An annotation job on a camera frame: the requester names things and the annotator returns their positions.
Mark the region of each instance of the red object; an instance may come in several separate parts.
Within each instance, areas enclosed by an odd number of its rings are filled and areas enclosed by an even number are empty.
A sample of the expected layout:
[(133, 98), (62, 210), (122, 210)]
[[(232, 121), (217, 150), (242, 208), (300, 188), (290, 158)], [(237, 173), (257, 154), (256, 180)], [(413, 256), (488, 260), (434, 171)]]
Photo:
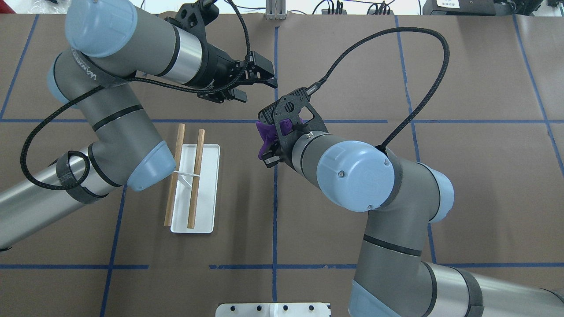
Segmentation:
[(0, 0), (0, 13), (16, 13), (7, 5), (4, 0)]

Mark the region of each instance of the light blue joint cover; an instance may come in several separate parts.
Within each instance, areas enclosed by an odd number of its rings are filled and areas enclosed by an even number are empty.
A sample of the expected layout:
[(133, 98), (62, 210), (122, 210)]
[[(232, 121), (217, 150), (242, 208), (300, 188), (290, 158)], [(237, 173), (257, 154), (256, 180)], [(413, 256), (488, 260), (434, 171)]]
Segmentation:
[(352, 280), (349, 314), (351, 317), (401, 317), (364, 287)]
[(317, 179), (332, 202), (354, 212), (366, 212), (378, 208), (390, 196), (394, 167), (374, 146), (343, 141), (323, 153)]
[(57, 98), (57, 100), (60, 101), (61, 103), (67, 104), (70, 100), (68, 100), (63, 95), (63, 93), (61, 93), (59, 87), (57, 86), (57, 82), (55, 81), (55, 63), (57, 62), (57, 59), (53, 61), (53, 64), (51, 65), (49, 72), (47, 72), (47, 88), (49, 88), (49, 91), (51, 92), (51, 95), (53, 95), (53, 97)]
[(127, 186), (139, 192), (148, 188), (174, 172), (176, 162), (165, 141), (157, 144), (149, 154), (137, 165)]
[(455, 203), (455, 189), (452, 186), (451, 181), (446, 177), (443, 173), (436, 171), (423, 163), (419, 163), (426, 167), (435, 180), (437, 181), (437, 185), (439, 186), (439, 210), (433, 219), (431, 219), (430, 223), (435, 223), (443, 220), (449, 211), (451, 211), (452, 206)]
[(137, 10), (127, 0), (73, 0), (65, 35), (84, 54), (103, 58), (122, 49), (137, 27)]

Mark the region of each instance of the wooden stick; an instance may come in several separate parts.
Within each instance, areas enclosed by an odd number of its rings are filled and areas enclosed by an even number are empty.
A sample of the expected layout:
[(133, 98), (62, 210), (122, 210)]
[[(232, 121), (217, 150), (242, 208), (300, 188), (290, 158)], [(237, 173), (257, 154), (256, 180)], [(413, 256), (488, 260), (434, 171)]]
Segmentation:
[[(177, 133), (177, 143), (174, 149), (174, 160), (177, 163), (177, 169), (180, 168), (180, 154), (182, 153), (182, 145), (184, 144), (184, 131), (186, 129), (185, 124), (178, 125)], [(173, 209), (174, 209), (174, 199), (176, 198), (176, 187), (178, 182), (178, 174), (173, 173), (170, 177), (170, 187), (169, 187), (169, 199), (166, 202), (166, 213), (165, 213), (165, 226), (171, 226), (173, 222)]]
[[(198, 131), (198, 145), (196, 147), (196, 161), (194, 162), (194, 174), (202, 172), (202, 154), (204, 153), (205, 130)], [(188, 228), (194, 229), (196, 224), (196, 205), (198, 203), (198, 189), (200, 188), (200, 177), (192, 179), (192, 193), (190, 194), (190, 209), (188, 211)]]

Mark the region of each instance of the purple cloth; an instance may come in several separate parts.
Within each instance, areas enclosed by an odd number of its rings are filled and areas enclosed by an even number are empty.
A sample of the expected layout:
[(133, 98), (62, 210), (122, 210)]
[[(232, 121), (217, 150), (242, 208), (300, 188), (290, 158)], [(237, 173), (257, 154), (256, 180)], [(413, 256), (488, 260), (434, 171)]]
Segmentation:
[[(262, 161), (262, 155), (268, 151), (268, 148), (270, 148), (275, 141), (278, 140), (278, 135), (276, 133), (275, 125), (264, 124), (260, 121), (255, 122), (255, 124), (257, 125), (258, 133), (264, 141), (260, 151), (258, 151), (258, 159)], [(292, 126), (292, 120), (290, 119), (280, 121), (280, 130), (282, 130), (283, 135), (288, 135), (292, 132)]]

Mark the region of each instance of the plastic bag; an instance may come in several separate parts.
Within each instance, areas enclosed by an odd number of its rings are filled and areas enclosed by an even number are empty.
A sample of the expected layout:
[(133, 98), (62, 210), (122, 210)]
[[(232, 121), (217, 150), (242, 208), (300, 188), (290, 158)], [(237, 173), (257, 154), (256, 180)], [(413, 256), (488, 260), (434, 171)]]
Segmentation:
[(71, 6), (71, 0), (55, 0), (53, 3), (49, 0), (34, 0), (28, 13), (47, 13), (47, 14), (66, 14)]

